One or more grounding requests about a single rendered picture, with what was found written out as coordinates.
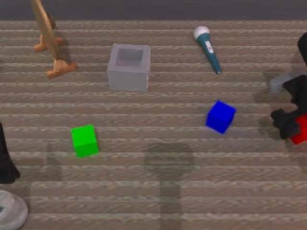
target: wooden object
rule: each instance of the wooden object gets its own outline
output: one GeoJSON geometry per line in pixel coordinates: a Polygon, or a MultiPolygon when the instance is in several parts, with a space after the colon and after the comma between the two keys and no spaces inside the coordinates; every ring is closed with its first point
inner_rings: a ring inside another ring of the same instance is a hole
{"type": "Polygon", "coordinates": [[[59,44],[63,44],[64,41],[62,38],[55,38],[53,32],[53,28],[56,25],[55,21],[46,14],[41,0],[31,0],[31,6],[41,31],[40,44],[35,45],[34,50],[39,52],[47,48],[54,59],[53,70],[47,71],[47,76],[49,78],[54,78],[76,70],[77,65],[75,63],[69,64],[60,57],[59,44]]]}

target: wooden stand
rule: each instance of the wooden stand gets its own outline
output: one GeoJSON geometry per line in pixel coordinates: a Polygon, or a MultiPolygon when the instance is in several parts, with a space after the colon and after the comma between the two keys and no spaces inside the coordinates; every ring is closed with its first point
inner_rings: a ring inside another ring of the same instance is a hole
{"type": "Polygon", "coordinates": [[[47,76],[52,79],[56,76],[74,71],[78,68],[76,63],[70,63],[68,64],[65,60],[63,59],[58,59],[53,62],[53,70],[47,71],[47,76]]]}
{"type": "MultiPolygon", "coordinates": [[[[40,40],[40,43],[33,46],[35,52],[41,52],[41,51],[47,49],[47,46],[46,46],[46,43],[45,43],[45,40],[44,40],[44,37],[43,37],[42,34],[40,35],[39,40],[40,40]]],[[[58,46],[62,46],[65,43],[63,38],[61,38],[61,37],[56,37],[56,42],[57,42],[58,46]]]]}

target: gray box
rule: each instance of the gray box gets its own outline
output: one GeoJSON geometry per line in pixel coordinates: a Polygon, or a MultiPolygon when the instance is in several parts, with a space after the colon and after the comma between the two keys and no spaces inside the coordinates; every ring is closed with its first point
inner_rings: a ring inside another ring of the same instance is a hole
{"type": "Polygon", "coordinates": [[[149,46],[113,44],[106,70],[111,90],[146,92],[149,72],[149,46]]]}
{"type": "Polygon", "coordinates": [[[276,78],[273,78],[270,81],[270,90],[271,93],[279,93],[283,90],[283,84],[293,78],[296,78],[300,75],[305,75],[306,72],[302,69],[295,69],[288,73],[284,73],[276,78]]]}

